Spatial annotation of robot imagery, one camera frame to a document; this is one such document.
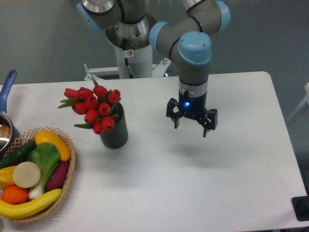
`white vegetable slice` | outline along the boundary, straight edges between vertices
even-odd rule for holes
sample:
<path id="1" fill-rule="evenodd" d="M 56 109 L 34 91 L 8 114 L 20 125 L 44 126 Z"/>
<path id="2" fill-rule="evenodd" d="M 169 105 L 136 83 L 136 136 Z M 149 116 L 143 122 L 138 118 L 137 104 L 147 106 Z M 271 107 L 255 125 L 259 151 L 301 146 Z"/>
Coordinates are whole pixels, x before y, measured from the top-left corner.
<path id="1" fill-rule="evenodd" d="M 21 188 L 35 186 L 41 177 L 39 167 L 33 162 L 23 162 L 16 166 L 13 171 L 13 180 Z"/>

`tabletop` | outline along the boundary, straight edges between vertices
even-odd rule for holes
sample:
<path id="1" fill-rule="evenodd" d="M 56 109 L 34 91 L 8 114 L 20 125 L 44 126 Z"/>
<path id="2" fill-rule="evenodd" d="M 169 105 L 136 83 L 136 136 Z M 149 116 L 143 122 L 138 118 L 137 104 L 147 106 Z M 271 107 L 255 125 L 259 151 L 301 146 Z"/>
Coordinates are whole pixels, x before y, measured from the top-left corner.
<path id="1" fill-rule="evenodd" d="M 64 89 L 92 82 L 14 85 L 8 112 L 20 132 L 55 127 L 76 148 L 77 167 L 65 201 L 27 224 L 4 220 L 3 231 L 243 232 L 308 226 L 291 198 L 306 195 L 270 76 L 209 76 L 208 109 L 218 126 L 165 116 L 178 98 L 178 78 L 102 80 L 119 89 L 128 142 L 106 148 L 98 135 L 73 127 L 83 116 L 57 109 Z"/>

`woven basket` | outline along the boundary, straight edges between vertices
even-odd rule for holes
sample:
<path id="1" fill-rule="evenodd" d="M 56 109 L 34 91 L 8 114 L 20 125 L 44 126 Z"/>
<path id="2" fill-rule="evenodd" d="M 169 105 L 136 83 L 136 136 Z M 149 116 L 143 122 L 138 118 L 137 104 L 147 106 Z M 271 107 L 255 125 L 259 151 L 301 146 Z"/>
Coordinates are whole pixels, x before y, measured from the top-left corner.
<path id="1" fill-rule="evenodd" d="M 69 138 L 69 136 L 64 133 L 63 131 L 61 131 L 60 129 L 54 129 L 54 128 L 50 128 L 50 127 L 40 127 L 40 128 L 35 128 L 32 130 L 29 130 L 28 132 L 25 132 L 24 134 L 20 135 L 18 138 L 15 139 L 15 141 L 12 143 L 11 147 L 9 147 L 9 149 L 5 152 L 5 156 L 10 154 L 13 150 L 15 150 L 17 147 L 21 146 L 22 144 L 25 144 L 27 142 L 33 141 L 36 134 L 40 131 L 51 131 L 55 134 L 57 134 L 69 147 L 70 152 L 71 152 L 71 158 L 70 158 L 70 167 L 69 167 L 69 172 L 67 174 L 67 179 L 64 183 L 64 186 L 62 188 L 62 193 L 59 197 L 59 199 L 52 204 L 51 206 L 49 206 L 47 209 L 44 209 L 30 217 L 26 217 L 26 218 L 22 218 L 22 219 L 17 219 L 14 221 L 18 221 L 18 222 L 29 222 L 29 221 L 35 221 L 38 220 L 46 215 L 48 215 L 50 212 L 52 212 L 54 209 L 56 209 L 56 207 L 60 204 L 60 202 L 63 200 L 64 196 L 66 195 L 68 189 L 69 189 L 69 185 L 70 182 L 72 180 L 72 176 L 74 173 L 74 169 L 75 169 L 75 149 L 74 149 L 74 144 L 72 142 L 72 140 Z M 0 188 L 0 197 L 2 195 L 3 189 Z"/>

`red tulip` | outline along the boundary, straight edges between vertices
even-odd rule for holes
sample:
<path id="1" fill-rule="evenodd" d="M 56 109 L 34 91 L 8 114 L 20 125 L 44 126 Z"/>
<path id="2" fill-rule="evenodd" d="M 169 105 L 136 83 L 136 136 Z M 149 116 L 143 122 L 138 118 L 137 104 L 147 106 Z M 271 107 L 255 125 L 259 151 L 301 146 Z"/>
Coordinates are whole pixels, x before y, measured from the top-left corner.
<path id="1" fill-rule="evenodd" d="M 108 105 L 105 102 L 102 102 L 99 106 L 98 106 L 98 112 L 100 115 L 105 116 L 108 115 L 111 112 L 111 107 L 110 105 Z"/>
<path id="2" fill-rule="evenodd" d="M 93 95 L 93 92 L 91 89 L 85 88 L 85 87 L 81 87 L 79 90 L 79 96 L 86 100 L 89 96 Z"/>
<path id="3" fill-rule="evenodd" d="M 64 91 L 64 96 L 66 96 L 67 98 L 79 98 L 79 92 L 75 89 L 66 88 L 66 90 Z"/>
<path id="4" fill-rule="evenodd" d="M 104 129 L 112 130 L 114 128 L 115 120 L 111 116 L 106 116 L 102 120 L 102 126 Z"/>
<path id="5" fill-rule="evenodd" d="M 79 114 L 79 115 L 84 115 L 87 113 L 88 109 L 86 108 L 85 103 L 76 103 L 73 104 L 72 109 L 74 110 L 75 113 Z"/>
<path id="6" fill-rule="evenodd" d="M 94 123 L 98 117 L 98 111 L 96 110 L 88 110 L 88 112 L 85 115 L 85 122 L 86 123 Z"/>
<path id="7" fill-rule="evenodd" d="M 85 105 L 89 110 L 96 109 L 98 106 L 98 100 L 95 96 L 91 95 L 86 99 Z"/>
<path id="8" fill-rule="evenodd" d="M 100 122 L 95 122 L 95 124 L 92 127 L 95 134 L 102 134 L 104 131 L 104 128 Z"/>
<path id="9" fill-rule="evenodd" d="M 120 101 L 120 91 L 117 89 L 114 89 L 109 95 L 108 95 L 108 101 L 111 104 L 116 104 Z"/>
<path id="10" fill-rule="evenodd" d="M 103 96 L 107 96 L 107 89 L 103 86 L 95 86 L 93 92 L 97 95 L 98 98 L 102 99 Z"/>

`light blue joint cap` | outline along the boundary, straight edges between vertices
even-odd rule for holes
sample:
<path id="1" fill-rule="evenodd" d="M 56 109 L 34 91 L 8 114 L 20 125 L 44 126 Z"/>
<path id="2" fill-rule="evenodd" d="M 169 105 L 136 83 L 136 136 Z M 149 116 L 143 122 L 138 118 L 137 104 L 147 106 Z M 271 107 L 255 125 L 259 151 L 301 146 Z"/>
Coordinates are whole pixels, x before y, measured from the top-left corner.
<path id="1" fill-rule="evenodd" d="M 82 17 L 83 22 L 86 24 L 89 30 L 91 30 L 94 33 L 101 32 L 101 28 L 98 27 L 98 25 L 93 21 L 93 19 L 88 15 L 87 11 L 83 8 L 81 3 L 78 3 L 76 5 L 77 11 L 79 15 Z"/>
<path id="2" fill-rule="evenodd" d="M 153 25 L 153 27 L 151 28 L 150 32 L 149 32 L 149 43 L 151 44 L 151 46 L 158 52 L 158 48 L 157 48 L 157 40 L 158 40 L 158 36 L 159 33 L 161 31 L 161 29 L 168 24 L 167 22 L 158 22 L 156 24 Z"/>
<path id="3" fill-rule="evenodd" d="M 186 62 L 193 65 L 205 65 L 212 56 L 211 39 L 203 32 L 187 32 L 179 40 L 178 51 Z"/>
<path id="4" fill-rule="evenodd" d="M 228 6 L 223 1 L 216 1 L 221 10 L 221 26 L 219 31 L 226 28 L 231 22 L 231 12 Z"/>

